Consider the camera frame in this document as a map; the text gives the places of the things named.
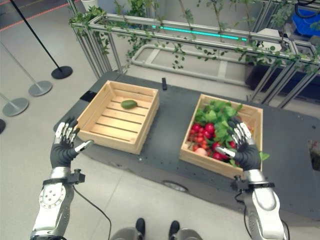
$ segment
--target black stanchion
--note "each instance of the black stanchion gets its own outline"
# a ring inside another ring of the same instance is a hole
[[[28,21],[26,20],[25,16],[22,14],[22,12],[20,11],[20,9],[17,7],[17,5],[15,4],[15,2],[13,0],[10,0],[10,2],[12,3],[13,7],[15,8],[15,10],[18,12],[18,14],[20,15],[20,17],[23,19],[24,23],[28,26],[28,28],[30,29],[30,31],[32,32],[32,34],[34,35],[34,37],[38,40],[38,42],[41,44],[41,46],[43,47],[43,49],[45,50],[45,52],[49,55],[49,57],[51,58],[51,60],[54,62],[54,64],[56,65],[56,69],[52,71],[51,76],[54,79],[64,79],[66,77],[69,77],[73,70],[71,67],[69,66],[59,66],[56,61],[54,60],[54,58],[51,56],[51,54],[48,52],[48,50],[46,49],[46,47],[43,45],[43,43],[41,42],[41,40],[39,39],[39,37],[37,36],[37,34],[35,33],[35,31],[33,30],[33,28],[30,26],[30,24],[28,23]]]
[[[2,119],[0,119],[0,134],[5,130],[6,123]]]

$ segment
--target black tabletop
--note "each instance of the black tabletop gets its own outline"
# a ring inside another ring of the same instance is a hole
[[[226,192],[233,191],[230,187],[231,179],[179,160],[186,130],[202,92],[172,85],[168,85],[164,91],[161,83],[115,72],[105,73],[89,91],[98,92],[107,80],[159,89],[160,105],[139,156],[107,147],[100,148],[120,158],[134,161],[143,159],[145,164],[157,169]],[[308,140],[320,140],[319,119],[266,105],[205,94],[263,109],[263,151],[270,154],[270,158],[263,163],[263,173],[269,181],[275,183],[274,190],[280,198],[281,209],[320,220],[320,171],[313,170],[308,150]],[[65,115],[78,117],[88,104],[88,101],[80,99]]]

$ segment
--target black cable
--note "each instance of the black cable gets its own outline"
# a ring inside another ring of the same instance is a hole
[[[290,240],[290,231],[289,231],[288,224],[285,221],[283,221],[282,219],[281,219],[281,222],[283,222],[283,224],[286,227],[286,232],[288,233],[288,239],[287,240]]]
[[[234,199],[236,200],[237,203],[239,204],[245,204],[243,200],[239,200],[238,197],[243,193],[243,191],[239,192],[237,195],[234,196]]]
[[[249,228],[247,226],[247,222],[246,222],[246,212],[247,212],[247,206],[244,205],[244,211],[243,211],[243,221],[244,221],[244,225],[245,225],[245,229],[246,229],[246,232],[248,233],[248,235],[250,236],[250,238],[252,239],[252,236],[249,232]]]
[[[98,206],[96,206],[94,203],[92,203],[89,199],[87,199],[85,196],[83,196],[76,188],[75,185],[72,185],[74,191],[80,196],[82,197],[84,200],[86,200],[89,204],[91,204],[93,207],[95,207],[100,213],[102,213],[103,216],[105,216],[106,219],[108,219],[109,223],[110,223],[110,228],[109,228],[109,235],[108,235],[108,240],[110,239],[110,235],[111,235],[111,220],[110,218],[104,213],[104,211],[102,211]]]
[[[243,211],[243,222],[244,222],[244,226],[245,226],[245,230],[248,233],[248,235],[251,237],[247,222],[246,222],[246,212],[247,212],[247,206],[245,205],[245,202],[243,200],[238,199],[238,197],[243,194],[243,191],[239,192],[237,195],[234,196],[234,199],[236,200],[237,203],[239,204],[243,204],[244,205],[244,211]]]

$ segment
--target stanchion base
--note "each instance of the stanchion base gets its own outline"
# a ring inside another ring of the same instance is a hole
[[[73,72],[72,68],[69,66],[61,66],[60,69],[61,71],[59,70],[59,68],[56,68],[52,71],[51,76],[54,79],[65,79],[69,77]]]
[[[29,105],[29,101],[23,97],[13,99],[11,102],[16,105],[16,107],[12,106],[8,102],[2,109],[3,114],[7,117],[12,117],[22,113]]]
[[[5,130],[6,122],[0,119],[0,134]]]
[[[40,86],[40,88],[36,84],[33,84],[29,88],[29,94],[31,96],[38,97],[44,95],[47,92],[49,92],[52,88],[52,84],[49,81],[39,81],[37,82],[37,84]]]

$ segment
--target robotic arm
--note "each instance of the robotic arm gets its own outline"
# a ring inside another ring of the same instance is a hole
[[[74,118],[66,118],[55,132],[50,153],[52,171],[43,182],[39,196],[40,210],[35,220],[30,240],[63,240],[70,216],[70,204],[74,198],[73,184],[83,183],[85,175],[80,169],[71,173],[71,161],[93,141],[74,148],[73,141],[79,132]]]
[[[236,117],[228,124],[233,129],[229,134],[236,143],[237,152],[220,146],[215,150],[234,159],[243,168],[246,178],[246,187],[242,187],[245,189],[244,204],[248,212],[252,239],[286,240],[279,216],[280,201],[272,189],[274,184],[267,182],[260,171],[261,159],[250,131],[246,124]]]

